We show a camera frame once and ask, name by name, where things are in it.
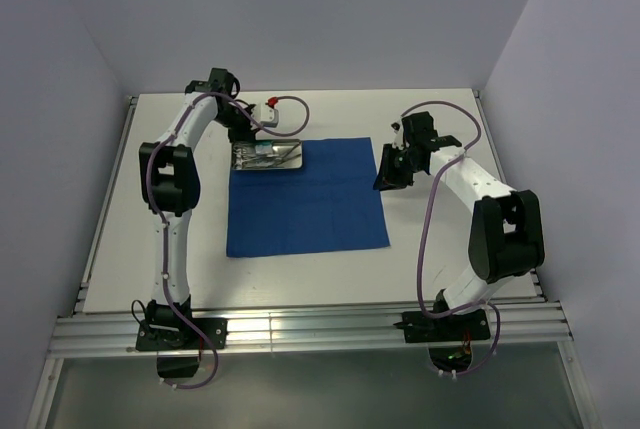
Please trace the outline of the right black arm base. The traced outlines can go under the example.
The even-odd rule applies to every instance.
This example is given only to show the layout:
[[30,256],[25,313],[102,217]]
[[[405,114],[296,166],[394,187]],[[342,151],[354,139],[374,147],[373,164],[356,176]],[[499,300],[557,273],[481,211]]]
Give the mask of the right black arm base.
[[464,304],[450,310],[443,299],[436,301],[438,312],[404,311],[394,327],[403,332],[408,344],[473,342],[491,338],[486,311],[479,304]]

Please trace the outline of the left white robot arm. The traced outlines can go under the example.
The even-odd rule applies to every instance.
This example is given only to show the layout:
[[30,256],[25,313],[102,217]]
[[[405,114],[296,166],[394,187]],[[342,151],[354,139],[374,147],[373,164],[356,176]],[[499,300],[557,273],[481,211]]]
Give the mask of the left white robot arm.
[[258,127],[254,107],[237,101],[240,83],[226,69],[213,68],[206,80],[193,80],[185,88],[176,119],[155,142],[138,152],[141,191],[154,215],[158,242],[157,272],[151,301],[139,322],[139,351],[188,348],[201,343],[201,331],[191,310],[187,277],[187,239],[201,183],[194,149],[209,124],[227,130],[230,142],[254,142]]

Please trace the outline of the blue surgical drape cloth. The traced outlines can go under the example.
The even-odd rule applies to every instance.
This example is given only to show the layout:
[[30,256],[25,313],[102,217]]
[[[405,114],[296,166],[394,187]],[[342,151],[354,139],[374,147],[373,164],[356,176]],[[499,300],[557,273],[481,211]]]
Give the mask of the blue surgical drape cloth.
[[233,171],[226,255],[312,254],[390,245],[369,138],[307,140],[295,170]]

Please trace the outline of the metal instrument tray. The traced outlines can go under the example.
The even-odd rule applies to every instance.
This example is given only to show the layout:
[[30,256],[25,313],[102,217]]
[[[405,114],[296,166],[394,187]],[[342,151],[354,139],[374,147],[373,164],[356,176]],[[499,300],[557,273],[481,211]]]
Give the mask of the metal instrument tray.
[[298,139],[257,140],[232,144],[234,171],[297,170],[303,167],[303,145]]

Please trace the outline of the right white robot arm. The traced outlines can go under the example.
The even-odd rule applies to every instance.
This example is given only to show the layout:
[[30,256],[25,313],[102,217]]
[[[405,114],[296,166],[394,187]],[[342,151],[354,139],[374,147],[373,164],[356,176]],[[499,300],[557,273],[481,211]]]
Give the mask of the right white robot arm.
[[420,305],[425,303],[426,246],[439,187],[446,186],[471,214],[468,265],[440,290],[432,309],[422,307],[426,318],[462,316],[486,306],[505,283],[542,265],[545,245],[539,198],[531,190],[518,191],[499,181],[472,159],[468,152],[478,137],[462,143],[453,135],[441,135],[432,115],[417,109],[405,111],[392,128],[395,139],[383,147],[374,189],[410,187],[418,173],[432,178],[416,267]]

